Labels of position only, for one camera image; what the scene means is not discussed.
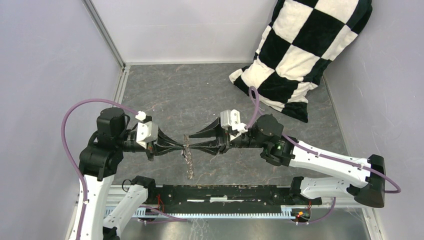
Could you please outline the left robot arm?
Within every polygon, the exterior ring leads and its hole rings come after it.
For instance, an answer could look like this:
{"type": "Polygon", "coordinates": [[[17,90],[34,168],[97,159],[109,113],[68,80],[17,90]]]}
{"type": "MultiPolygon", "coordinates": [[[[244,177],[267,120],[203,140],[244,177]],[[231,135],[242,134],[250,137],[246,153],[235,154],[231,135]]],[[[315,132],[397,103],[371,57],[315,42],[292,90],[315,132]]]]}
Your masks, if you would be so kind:
{"type": "Polygon", "coordinates": [[[104,216],[110,188],[124,153],[145,153],[152,161],[184,148],[183,144],[165,135],[150,116],[140,111],[138,123],[129,129],[130,117],[122,108],[103,109],[96,119],[97,130],[79,155],[76,168],[80,177],[77,204],[79,219],[75,220],[72,240],[119,240],[136,210],[158,198],[153,178],[136,176],[114,210],[104,216]]]}

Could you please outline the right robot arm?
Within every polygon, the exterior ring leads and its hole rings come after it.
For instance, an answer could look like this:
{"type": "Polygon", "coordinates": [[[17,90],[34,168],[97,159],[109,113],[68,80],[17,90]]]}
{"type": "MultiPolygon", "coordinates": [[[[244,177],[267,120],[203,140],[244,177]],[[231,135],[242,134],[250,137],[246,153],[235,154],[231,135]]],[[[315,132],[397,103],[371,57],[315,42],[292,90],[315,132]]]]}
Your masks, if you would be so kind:
{"type": "Polygon", "coordinates": [[[385,163],[379,155],[351,157],[321,150],[294,137],[283,136],[284,126],[271,114],[260,116],[251,127],[239,122],[239,113],[221,113],[213,123],[189,135],[209,138],[192,149],[218,155],[232,148],[261,149],[260,157],[273,166],[308,169],[323,178],[294,177],[289,199],[295,204],[317,198],[352,197],[357,203],[383,208],[385,205],[385,163]]]}

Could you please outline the metal disc with key rings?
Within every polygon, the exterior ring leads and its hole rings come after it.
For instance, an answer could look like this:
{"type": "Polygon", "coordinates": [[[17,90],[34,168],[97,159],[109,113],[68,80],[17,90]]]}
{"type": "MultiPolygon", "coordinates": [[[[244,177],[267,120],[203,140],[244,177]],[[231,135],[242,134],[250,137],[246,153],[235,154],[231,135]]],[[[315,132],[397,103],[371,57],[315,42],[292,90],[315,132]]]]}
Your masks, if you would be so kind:
{"type": "Polygon", "coordinates": [[[187,178],[192,180],[194,178],[194,162],[193,156],[190,150],[190,140],[189,136],[183,135],[183,156],[187,164],[187,178]]]}

